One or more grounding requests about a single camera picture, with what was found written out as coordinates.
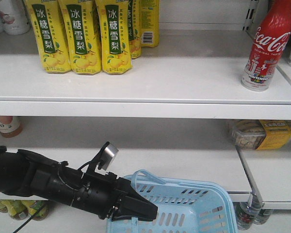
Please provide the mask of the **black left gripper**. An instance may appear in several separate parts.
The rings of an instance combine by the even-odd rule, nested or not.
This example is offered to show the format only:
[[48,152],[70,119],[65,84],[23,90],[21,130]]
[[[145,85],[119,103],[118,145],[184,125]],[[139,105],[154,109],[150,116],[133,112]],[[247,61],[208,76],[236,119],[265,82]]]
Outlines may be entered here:
[[105,219],[112,215],[112,221],[153,221],[158,207],[146,200],[131,187],[129,180],[118,178],[114,173],[84,173],[80,189],[74,191],[71,206]]

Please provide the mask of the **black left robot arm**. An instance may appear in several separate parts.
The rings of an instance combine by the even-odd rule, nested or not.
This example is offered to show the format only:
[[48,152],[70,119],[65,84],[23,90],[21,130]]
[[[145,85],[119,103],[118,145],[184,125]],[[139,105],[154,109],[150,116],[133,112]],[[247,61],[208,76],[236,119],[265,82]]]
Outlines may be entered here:
[[19,197],[39,196],[112,221],[136,217],[156,219],[158,207],[139,195],[127,179],[106,170],[118,149],[106,142],[96,156],[78,169],[67,161],[57,162],[39,153],[7,152],[0,146],[0,192]]

